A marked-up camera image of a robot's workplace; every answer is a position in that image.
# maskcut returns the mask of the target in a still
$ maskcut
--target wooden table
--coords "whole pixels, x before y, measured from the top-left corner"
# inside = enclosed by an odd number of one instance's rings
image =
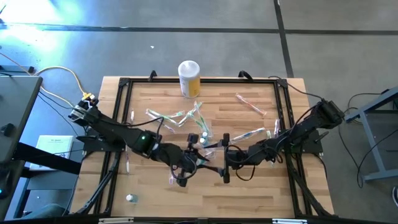
[[[111,117],[120,77],[104,77],[99,93],[99,109]],[[288,82],[299,90],[305,91],[303,79],[291,78]],[[264,119],[259,114],[241,104],[235,97],[236,93],[254,102],[267,111]],[[308,109],[308,99],[292,88],[289,88],[294,118],[297,119]],[[267,84],[219,84],[202,83],[200,96],[187,99],[181,96],[178,83],[135,83],[132,88],[130,109],[134,109],[134,123],[149,120],[145,114],[147,108],[162,114],[171,114],[181,110],[191,110],[193,102],[202,101],[201,112],[206,121],[211,124],[215,134],[214,142],[222,138],[223,133],[231,137],[265,127],[274,129],[278,118],[275,104],[275,94],[272,85]],[[123,103],[119,112],[119,121],[123,111]],[[141,126],[142,129],[155,131],[159,123]],[[172,134],[165,128],[160,129],[163,142],[172,142],[181,147],[187,146],[187,134],[199,133],[198,126],[190,120],[181,128],[175,128]],[[239,142],[243,149],[254,142],[264,139],[265,135],[254,136]],[[95,152],[86,158],[81,166],[72,211],[75,212],[92,195],[98,185],[103,163],[103,152]],[[286,164],[276,163],[271,167],[269,162],[262,162],[256,167],[252,180],[245,182],[231,173],[231,182],[224,184],[216,173],[201,169],[188,180],[187,187],[169,184],[170,169],[162,163],[142,158],[129,153],[130,175],[126,172],[126,158],[123,153],[118,170],[116,191],[112,216],[130,217],[228,217],[228,218],[270,218],[294,217],[292,199]],[[223,166],[223,152],[217,152],[212,164]],[[314,196],[323,207],[333,213],[330,193],[323,166],[313,155],[304,154],[303,164],[307,184]],[[239,170],[239,175],[247,178],[252,167]],[[297,191],[300,208],[304,211],[301,190]],[[127,194],[138,195],[136,205],[126,201]],[[104,191],[102,208],[106,204],[108,187]]]

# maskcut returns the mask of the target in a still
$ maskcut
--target wire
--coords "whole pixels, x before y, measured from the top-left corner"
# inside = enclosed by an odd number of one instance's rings
[[[48,97],[48,96],[46,96],[44,93],[42,93],[42,92],[39,92],[42,96],[44,96],[44,97],[46,97],[47,99],[49,99],[49,100],[51,100],[53,103],[55,103],[56,105],[58,105],[58,106],[60,106],[60,107],[62,107],[62,108],[64,108],[64,109],[68,109],[68,110],[71,110],[71,109],[73,109],[73,108],[67,108],[66,106],[62,106],[61,104],[59,104],[59,103],[57,103],[55,100],[53,100],[53,99],[51,99],[50,97]]]
[[[356,173],[356,181],[359,185],[359,172],[361,171],[361,166],[363,164],[363,162],[365,161],[366,156],[369,155],[369,153],[381,142],[383,142],[384,140],[386,140],[388,137],[392,136],[394,133],[396,133],[398,131],[398,129],[396,129],[395,131],[391,132],[390,134],[388,134],[386,137],[382,138],[380,141],[378,141],[372,148],[370,148],[370,150],[365,154],[365,156],[362,158],[361,162],[359,163],[359,167],[358,167],[358,171]]]
[[[42,99],[42,101],[43,101],[44,103],[46,103],[47,105],[49,105],[55,112],[57,112],[57,114],[58,114],[59,116],[61,116],[61,118],[64,119],[64,120],[69,124],[69,126],[73,129],[73,131],[75,132],[76,136],[78,136],[78,133],[76,132],[75,128],[73,128],[73,126],[69,123],[68,120],[66,120],[66,119],[62,116],[62,114],[60,114],[53,106],[51,106],[50,103],[48,103],[47,101],[45,101],[40,95],[37,95],[37,96],[38,96],[40,99]]]
[[[70,204],[72,203],[72,199],[73,199],[73,196],[75,195],[75,189],[76,189],[76,184],[77,184],[78,179],[79,179],[79,175],[76,176],[76,180],[75,180],[75,183],[73,184],[72,193],[70,194],[68,205],[65,208],[65,211],[63,211],[61,216],[64,216],[67,213],[68,208],[69,208]]]
[[[355,107],[347,108],[347,110],[345,110],[343,113],[345,114],[345,113],[346,113],[347,111],[349,111],[350,109],[357,109],[357,108],[355,108]],[[357,163],[356,160],[354,159],[354,156],[352,155],[352,153],[349,151],[349,149],[348,149],[346,143],[344,142],[343,136],[341,135],[340,125],[337,126],[337,129],[338,129],[338,135],[339,135],[339,137],[340,137],[341,143],[343,143],[344,148],[345,148],[346,151],[348,152],[349,156],[351,157],[351,159],[353,160],[353,162],[354,162],[354,164],[355,164],[355,167],[356,167],[357,170],[358,170],[358,169],[359,169],[358,163]],[[362,185],[359,184],[358,181],[357,181],[357,184],[358,184],[358,187],[359,187],[359,188],[362,188],[362,187],[363,187],[363,184],[362,184]]]
[[[46,70],[54,69],[54,68],[64,69],[64,70],[66,70],[66,71],[72,73],[72,75],[73,75],[73,76],[75,77],[75,79],[76,79],[77,85],[79,86],[79,89],[80,89],[81,93],[83,94],[83,96],[86,95],[86,93],[83,91],[83,88],[81,87],[81,84],[80,84],[80,81],[79,81],[77,75],[75,74],[75,72],[73,72],[73,71],[70,70],[69,68],[65,68],[65,67],[62,67],[62,66],[52,66],[52,67],[43,68],[43,69],[41,69],[40,71],[38,71],[37,73],[35,73],[35,74],[31,74],[31,73],[29,73],[24,67],[22,67],[20,64],[18,64],[16,61],[14,61],[13,59],[11,59],[11,58],[8,57],[7,55],[5,55],[5,54],[3,54],[3,53],[1,53],[1,52],[0,52],[0,54],[1,54],[2,56],[6,57],[8,60],[14,62],[14,64],[16,64],[20,69],[22,69],[24,72],[26,72],[26,74],[28,74],[28,75],[30,75],[30,76],[39,76],[42,72],[44,72],[44,71],[46,71]],[[52,92],[46,90],[46,89],[43,87],[43,84],[40,86],[40,89],[42,89],[44,92],[48,93],[49,95],[52,95],[52,96],[54,96],[54,97],[57,97],[58,99],[60,99],[60,100],[62,100],[62,101],[64,101],[64,102],[66,102],[66,103],[69,104],[71,107],[74,107],[74,105],[71,104],[68,100],[66,100],[66,99],[62,98],[61,96],[58,96],[58,95],[56,95],[56,94],[54,94],[54,93],[52,93]]]
[[[160,144],[160,139],[159,139],[160,127],[162,126],[163,121],[164,121],[164,117],[161,117],[161,118],[162,118],[162,120],[160,121],[159,127],[157,127],[157,131],[156,131],[156,142],[157,142],[158,144]]]
[[[0,72],[0,76],[9,76],[9,77],[11,77],[11,76],[13,76],[13,75],[11,75],[11,74],[8,74],[8,73],[4,73],[4,72]]]
[[[253,170],[251,171],[250,178],[248,178],[248,179],[242,178],[242,177],[238,174],[238,170],[240,170],[240,169],[241,169],[241,168],[235,170],[236,176],[237,176],[239,179],[243,180],[243,181],[249,181],[249,180],[251,180],[251,179],[253,178],[253,176],[254,176],[254,171],[256,171],[256,165],[253,165]]]
[[[304,114],[302,114],[302,115],[298,118],[298,120],[294,123],[292,129],[290,129],[290,133],[289,133],[288,136],[290,136],[290,135],[293,133],[293,130],[295,129],[297,123],[299,123],[299,121],[300,121],[308,112],[310,112],[311,110],[313,110],[316,106],[317,106],[317,105],[311,106],[308,110],[306,110],[306,112],[304,112]]]
[[[349,112],[349,110],[352,108],[352,109],[358,109],[358,108],[356,108],[356,107],[351,107],[350,106],[350,103],[351,103],[351,100],[353,100],[353,98],[355,97],[355,96],[361,96],[361,95],[380,95],[381,93],[358,93],[358,94],[355,94],[355,95],[353,95],[349,100],[348,100],[348,104],[347,104],[347,111]],[[356,121],[356,120],[354,120],[353,121],[354,123],[356,123],[356,124],[362,124],[362,122],[360,122],[360,121]]]
[[[177,179],[177,180],[187,180],[187,179],[193,177],[193,176],[197,173],[197,170],[198,170],[197,163],[196,163],[195,161],[193,161],[191,158],[189,158],[188,156],[185,156],[185,158],[189,159],[189,160],[193,163],[193,165],[194,165],[194,168],[193,168],[193,171],[192,171],[191,175],[189,175],[188,177],[177,177],[177,176],[174,174],[175,169],[173,169],[173,165],[170,163],[170,171],[171,171],[172,177],[173,177],[174,179]]]
[[[328,179],[328,171],[326,170],[325,162],[323,161],[323,159],[322,159],[318,154],[313,153],[313,155],[314,155],[315,157],[317,157],[317,158],[319,159],[319,161],[321,161],[321,163],[322,163],[322,165],[323,165],[323,169],[325,170],[326,179]]]
[[[90,114],[86,113],[86,111],[79,110],[78,108],[74,108],[74,110],[77,110],[77,111],[80,111],[80,112],[82,112],[82,113],[84,113],[84,114],[90,115]],[[121,123],[116,123],[116,122],[112,122],[112,121],[105,121],[105,120],[101,120],[101,121],[104,122],[104,123],[113,124],[113,125],[116,125],[116,126],[122,126],[122,127],[137,127],[137,126],[141,126],[141,125],[145,125],[145,124],[152,123],[152,122],[157,121],[157,120],[159,120],[159,119],[164,120],[163,117],[159,117],[159,118],[155,118],[155,119],[152,119],[152,120],[150,120],[150,121],[146,121],[146,122],[139,123],[139,124],[121,124]]]
[[[276,75],[271,75],[271,76],[269,76],[268,78],[278,78],[278,79],[282,79],[281,77],[278,77],[278,76],[276,76]],[[303,91],[299,90],[298,88],[294,87],[293,85],[291,85],[289,82],[287,82],[287,84],[288,84],[290,87],[292,87],[293,89],[295,89],[295,90],[296,90],[297,92],[299,92],[299,93],[306,94],[306,95],[308,95],[308,96],[313,96],[313,97],[319,98],[319,99],[321,99],[321,100],[323,99],[322,97],[320,97],[320,96],[318,96],[318,95],[315,95],[315,94],[312,94],[312,93],[303,92]]]

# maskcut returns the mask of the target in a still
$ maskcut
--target concrete floor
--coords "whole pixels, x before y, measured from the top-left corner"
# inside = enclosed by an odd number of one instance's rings
[[[291,30],[398,30],[395,0],[280,0],[280,7],[285,28]],[[96,27],[278,29],[273,0],[14,0],[0,18],[4,22]],[[308,92],[333,100],[341,109],[356,93],[379,93],[398,84],[398,35],[287,34],[286,39],[294,77],[304,78]],[[279,34],[40,31],[19,27],[0,30],[0,45],[1,52],[21,64],[72,69],[84,88],[93,93],[99,92],[103,76],[149,75],[151,70],[162,76],[176,75],[178,64],[188,59],[200,64],[204,76],[235,77],[240,70],[254,77],[287,76]],[[11,63],[0,58],[0,64]],[[49,90],[71,101],[80,98],[69,73],[54,70],[43,76]],[[360,96],[353,106],[372,98]],[[310,102],[314,104],[317,99],[310,98]],[[344,124],[341,130],[360,161],[369,149],[363,129]],[[21,141],[35,145],[40,134],[72,133],[68,124],[37,100]],[[398,185],[398,179],[377,180],[359,189],[356,168],[336,129],[323,139],[323,147],[335,213],[397,223],[398,208],[391,199],[391,189]],[[387,159],[394,162],[397,156],[391,154]],[[363,171],[373,169],[370,156]],[[34,209],[37,195],[43,201],[52,200],[44,197],[45,192],[31,194],[26,210]],[[69,192],[59,194],[65,195],[59,196],[58,202],[66,203]]]

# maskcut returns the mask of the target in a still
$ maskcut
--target white cap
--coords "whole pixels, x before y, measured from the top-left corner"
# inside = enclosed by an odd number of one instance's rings
[[[131,194],[129,194],[129,195],[126,196],[126,200],[129,201],[129,202],[130,202],[131,200],[133,200],[133,198],[134,198],[134,196],[132,196]]]
[[[199,71],[199,65],[191,60],[184,61],[178,66],[178,74],[187,79],[196,78]]]

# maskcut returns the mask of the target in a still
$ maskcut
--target white paper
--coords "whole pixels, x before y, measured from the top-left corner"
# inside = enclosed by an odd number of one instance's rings
[[[72,148],[73,136],[39,136],[37,140],[36,148],[49,152],[51,154],[66,152],[62,154],[56,154],[57,156],[69,159],[69,152]],[[30,170],[54,170],[42,165],[30,164]]]

